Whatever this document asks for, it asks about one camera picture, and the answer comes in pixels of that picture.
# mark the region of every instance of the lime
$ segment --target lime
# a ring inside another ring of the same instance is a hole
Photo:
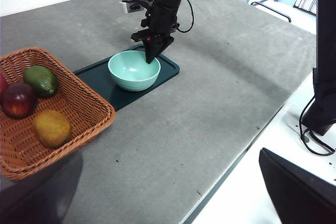
[[[71,125],[68,119],[55,110],[44,110],[33,120],[33,130],[37,139],[45,147],[59,147],[69,141]]]
[[[56,75],[43,66],[35,65],[26,69],[23,79],[34,89],[38,97],[50,97],[55,94],[58,88]]]

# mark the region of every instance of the yellow fruit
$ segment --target yellow fruit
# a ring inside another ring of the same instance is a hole
[[[45,110],[34,118],[33,130],[45,147],[59,147],[69,141],[72,129],[68,119],[60,112]]]

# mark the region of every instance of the black cable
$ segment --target black cable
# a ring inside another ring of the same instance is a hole
[[[177,21],[175,22],[175,27],[176,27],[176,29],[179,31],[179,32],[181,32],[181,33],[187,33],[187,32],[189,32],[192,28],[193,28],[193,26],[194,26],[194,10],[193,10],[193,6],[191,5],[191,3],[190,3],[190,1],[189,0],[187,0],[188,1],[188,4],[189,4],[189,6],[190,6],[190,9],[191,9],[191,16],[193,17],[193,21],[191,22],[191,27],[188,29],[188,30],[186,30],[186,31],[182,31],[182,30],[180,30],[179,29],[179,27],[178,27],[178,25],[177,25]]]
[[[320,139],[318,139],[318,138],[315,136],[315,134],[314,134],[309,128],[305,129],[304,132],[303,132],[303,130],[302,130],[302,118],[303,118],[303,115],[304,115],[305,111],[307,110],[308,106],[313,102],[314,99],[315,99],[315,96],[313,96],[313,98],[307,103],[306,107],[302,110],[302,113],[301,113],[301,115],[300,115],[300,119],[299,119],[300,139],[302,140],[302,142],[303,142],[303,144],[305,145],[305,147],[306,147],[311,153],[314,153],[314,154],[319,155],[319,156],[330,156],[330,155],[332,155],[332,154],[335,153],[335,149],[333,149],[333,148],[330,147],[328,144],[326,144],[326,143],[322,142]],[[306,143],[306,141],[305,141],[305,134],[306,134],[307,132],[309,132],[310,136],[311,136],[317,143],[319,143],[321,146],[323,146],[323,147],[327,148],[328,150],[330,150],[330,152],[329,152],[329,153],[324,153],[324,154],[322,154],[322,153],[318,153],[318,152],[312,150],[312,149],[308,146],[308,144]]]

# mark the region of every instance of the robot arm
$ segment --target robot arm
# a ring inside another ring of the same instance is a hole
[[[177,11],[181,0],[123,0],[123,2],[129,4],[129,8],[133,11],[141,10],[142,7],[147,10],[141,26],[148,28],[132,34],[131,38],[135,42],[143,42],[146,62],[150,63],[174,41],[170,34],[179,28]]]

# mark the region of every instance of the basket rim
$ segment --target basket rim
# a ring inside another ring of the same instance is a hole
[[[68,143],[64,144],[63,146],[57,148],[53,152],[51,152],[48,156],[40,159],[39,161],[25,166],[23,168],[11,168],[8,166],[8,164],[3,161],[2,158],[0,158],[1,163],[1,170],[0,173],[5,175],[8,178],[11,179],[23,179],[43,168],[46,166],[52,164],[53,162],[61,159],[62,157],[70,154],[71,152],[75,151],[79,147],[81,147],[84,143],[88,142],[91,138],[97,136],[101,131],[106,129],[109,125],[112,124],[114,119],[116,118],[116,112],[114,107],[106,101],[100,94],[96,93],[94,90],[92,90],[85,82],[83,82],[80,78],[78,78],[70,69],[68,69],[60,60],[58,60],[53,54],[48,52],[46,49],[41,47],[26,47],[22,48],[13,52],[10,52],[8,54],[5,54],[3,56],[0,56],[0,66],[1,62],[11,56],[14,56],[16,54],[20,54],[26,51],[39,51],[46,54],[50,60],[54,61],[58,66],[60,66],[63,71],[66,72],[67,75],[72,76],[72,78],[75,79],[76,83],[82,85],[85,88],[86,92],[89,92],[92,94],[96,99],[98,99],[106,109],[106,117],[97,123],[96,125],[92,126],[91,128],[87,129],[80,135],[76,136],[73,140],[69,141]]]

